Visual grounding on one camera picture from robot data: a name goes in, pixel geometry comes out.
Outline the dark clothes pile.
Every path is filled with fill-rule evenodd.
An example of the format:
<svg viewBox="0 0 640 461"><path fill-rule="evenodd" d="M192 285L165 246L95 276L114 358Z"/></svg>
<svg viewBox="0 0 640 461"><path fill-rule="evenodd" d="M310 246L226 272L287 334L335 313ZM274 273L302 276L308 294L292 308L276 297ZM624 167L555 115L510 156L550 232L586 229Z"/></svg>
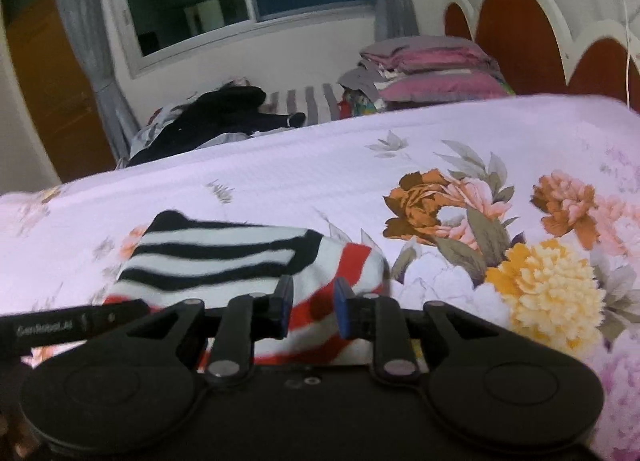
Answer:
<svg viewBox="0 0 640 461"><path fill-rule="evenodd" d="M201 147L248 139L260 132L301 128L303 112L262 111L262 88L226 84L177 106L165 106L153 122L134 137L128 167L169 158Z"/></svg>

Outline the left grey curtain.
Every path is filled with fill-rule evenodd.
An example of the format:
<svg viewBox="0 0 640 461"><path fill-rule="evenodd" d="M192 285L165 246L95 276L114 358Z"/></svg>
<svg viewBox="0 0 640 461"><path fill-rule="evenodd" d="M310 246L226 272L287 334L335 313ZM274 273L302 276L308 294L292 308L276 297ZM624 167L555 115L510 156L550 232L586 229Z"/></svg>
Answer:
<svg viewBox="0 0 640 461"><path fill-rule="evenodd" d="M64 30L88 78L116 162L127 160L139 124L117 82L101 0L55 0Z"/></svg>

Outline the striped knit sweater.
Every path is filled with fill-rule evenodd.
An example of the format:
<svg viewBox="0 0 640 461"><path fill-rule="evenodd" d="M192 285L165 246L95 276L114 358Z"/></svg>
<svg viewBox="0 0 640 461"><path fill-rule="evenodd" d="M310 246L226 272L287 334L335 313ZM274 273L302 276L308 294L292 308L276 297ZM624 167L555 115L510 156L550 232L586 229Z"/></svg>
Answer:
<svg viewBox="0 0 640 461"><path fill-rule="evenodd" d="M341 338L333 285L343 279L357 294L383 294L386 269L371 247L311 229L201 221L166 210L145 230L105 300L141 299L162 309L201 299L221 308L236 296L270 294L288 276L294 288L288 335L258 342L257 362L361 365L371 347Z"/></svg>

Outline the brown wooden door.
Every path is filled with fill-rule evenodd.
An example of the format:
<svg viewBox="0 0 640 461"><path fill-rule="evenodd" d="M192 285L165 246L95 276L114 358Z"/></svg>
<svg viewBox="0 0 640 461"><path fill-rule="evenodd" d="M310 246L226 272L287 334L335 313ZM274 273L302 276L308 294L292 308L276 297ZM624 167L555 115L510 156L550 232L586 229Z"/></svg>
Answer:
<svg viewBox="0 0 640 461"><path fill-rule="evenodd" d="M48 158L64 182L115 167L88 78L55 0L1 0L18 85Z"/></svg>

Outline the floral pink bedsheet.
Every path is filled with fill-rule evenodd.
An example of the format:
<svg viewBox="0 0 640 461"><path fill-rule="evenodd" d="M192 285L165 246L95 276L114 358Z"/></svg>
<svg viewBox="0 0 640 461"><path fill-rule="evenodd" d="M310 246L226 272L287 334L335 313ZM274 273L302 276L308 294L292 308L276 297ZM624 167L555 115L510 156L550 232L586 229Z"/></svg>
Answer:
<svg viewBox="0 0 640 461"><path fill-rule="evenodd" d="M1 199L1 317L107 304L166 210L304 228L386 260L420 373L205 367L201 299L1 359L24 460L634 460L639 117L533 96L293 129Z"/></svg>

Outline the folded pink grey bedding stack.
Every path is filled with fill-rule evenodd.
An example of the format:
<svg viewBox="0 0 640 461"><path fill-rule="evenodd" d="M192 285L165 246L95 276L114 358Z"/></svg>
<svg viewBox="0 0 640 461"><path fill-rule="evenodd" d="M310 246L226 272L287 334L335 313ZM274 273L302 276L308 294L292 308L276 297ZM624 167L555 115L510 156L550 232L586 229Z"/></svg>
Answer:
<svg viewBox="0 0 640 461"><path fill-rule="evenodd" d="M357 114L506 98L513 94L498 62L462 37L390 38L360 50L338 83Z"/></svg>

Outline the grey striped mattress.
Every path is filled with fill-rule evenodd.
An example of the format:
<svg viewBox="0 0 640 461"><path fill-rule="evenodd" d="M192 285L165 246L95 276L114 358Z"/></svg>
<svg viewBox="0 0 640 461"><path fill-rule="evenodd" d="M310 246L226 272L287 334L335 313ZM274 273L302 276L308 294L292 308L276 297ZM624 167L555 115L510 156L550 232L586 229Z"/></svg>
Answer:
<svg viewBox="0 0 640 461"><path fill-rule="evenodd" d="M343 92L337 83L273 91L267 95L260 111L281 115L302 112L306 115L307 126L326 124L341 118L338 104L343 99Z"/></svg>

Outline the red white scalloped headboard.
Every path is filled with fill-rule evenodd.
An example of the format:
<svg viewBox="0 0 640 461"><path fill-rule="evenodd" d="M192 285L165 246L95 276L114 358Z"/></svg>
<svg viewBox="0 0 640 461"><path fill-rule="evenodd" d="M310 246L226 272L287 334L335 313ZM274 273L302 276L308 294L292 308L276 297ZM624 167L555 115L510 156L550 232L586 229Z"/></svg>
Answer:
<svg viewBox="0 0 640 461"><path fill-rule="evenodd" d="M639 39L618 21L573 35L555 0L447 0L442 22L494 57L515 94L596 95L639 109Z"/></svg>

